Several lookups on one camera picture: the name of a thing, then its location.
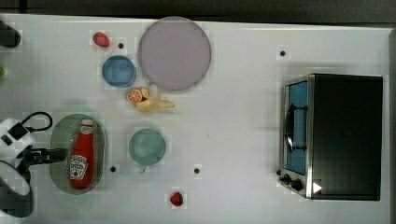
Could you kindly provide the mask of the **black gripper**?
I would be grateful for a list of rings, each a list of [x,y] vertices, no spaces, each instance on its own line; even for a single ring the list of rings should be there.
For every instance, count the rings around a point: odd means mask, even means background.
[[[25,149],[18,155],[18,158],[21,159],[24,164],[36,165],[64,161],[67,155],[67,148],[31,148]]]

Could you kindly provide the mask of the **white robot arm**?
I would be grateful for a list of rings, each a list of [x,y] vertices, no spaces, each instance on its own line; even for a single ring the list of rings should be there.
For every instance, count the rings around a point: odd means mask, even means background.
[[[34,147],[32,132],[16,119],[0,123],[0,136],[1,218],[23,221],[34,211],[30,167],[64,161],[68,149]]]

